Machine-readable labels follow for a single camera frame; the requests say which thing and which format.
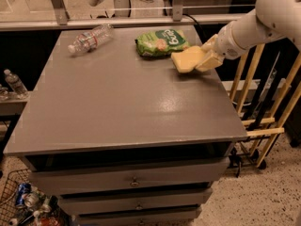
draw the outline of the table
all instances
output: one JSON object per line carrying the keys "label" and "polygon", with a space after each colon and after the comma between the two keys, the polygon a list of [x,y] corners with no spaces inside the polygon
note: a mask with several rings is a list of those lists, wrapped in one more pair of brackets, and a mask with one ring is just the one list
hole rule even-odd
{"label": "table", "polygon": [[[246,139],[216,73],[179,74],[169,56],[143,58],[138,35],[117,28],[83,56],[61,33],[5,149],[31,182],[80,223],[130,225],[196,218],[211,184]],[[201,45],[193,26],[175,26]]]}

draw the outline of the green chip bag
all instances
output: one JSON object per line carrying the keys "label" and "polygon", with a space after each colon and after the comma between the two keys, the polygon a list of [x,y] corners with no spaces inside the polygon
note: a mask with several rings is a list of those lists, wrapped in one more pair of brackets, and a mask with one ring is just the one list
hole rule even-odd
{"label": "green chip bag", "polygon": [[182,51],[190,46],[181,30],[166,29],[140,35],[136,40],[137,52],[143,57],[160,57]]}

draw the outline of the wire basket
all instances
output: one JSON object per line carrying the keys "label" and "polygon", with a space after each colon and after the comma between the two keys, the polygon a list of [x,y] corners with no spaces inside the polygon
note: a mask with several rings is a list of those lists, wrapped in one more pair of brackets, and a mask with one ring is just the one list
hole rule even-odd
{"label": "wire basket", "polygon": [[16,213],[15,198],[18,185],[28,183],[29,169],[14,170],[9,173],[0,198],[0,225],[8,225],[8,221]]}

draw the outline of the clear water bottle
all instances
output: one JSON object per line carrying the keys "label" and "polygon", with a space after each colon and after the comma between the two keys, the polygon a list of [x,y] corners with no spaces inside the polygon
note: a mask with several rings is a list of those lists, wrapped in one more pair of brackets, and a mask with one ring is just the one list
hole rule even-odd
{"label": "clear water bottle", "polygon": [[112,40],[113,38],[113,26],[110,24],[103,24],[77,36],[74,43],[68,46],[68,49],[72,54],[82,54],[96,49],[101,44]]}
{"label": "clear water bottle", "polygon": [[16,93],[18,99],[25,99],[28,97],[29,93],[19,76],[12,73],[10,70],[4,70],[5,80]]}
{"label": "clear water bottle", "polygon": [[0,101],[5,101],[5,100],[7,100],[7,99],[8,99],[8,96],[9,96],[8,88],[3,87],[3,86],[0,84]]}

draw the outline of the concrete floor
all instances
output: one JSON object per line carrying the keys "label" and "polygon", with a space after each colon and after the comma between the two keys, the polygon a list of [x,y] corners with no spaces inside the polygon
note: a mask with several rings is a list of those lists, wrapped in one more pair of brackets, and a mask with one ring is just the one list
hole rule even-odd
{"label": "concrete floor", "polygon": [[[72,19],[88,19],[114,13],[113,0],[90,8],[87,0],[64,0]],[[145,4],[131,0],[133,17],[163,16],[163,1]],[[0,21],[55,21],[50,0],[0,0]],[[241,176],[228,169],[213,184],[214,193],[202,213],[193,222],[170,222],[156,225],[194,226],[300,226],[301,225],[301,148],[292,148],[282,135],[266,158],[267,169],[243,168]],[[4,158],[2,191],[8,173],[24,169],[17,158]]]}

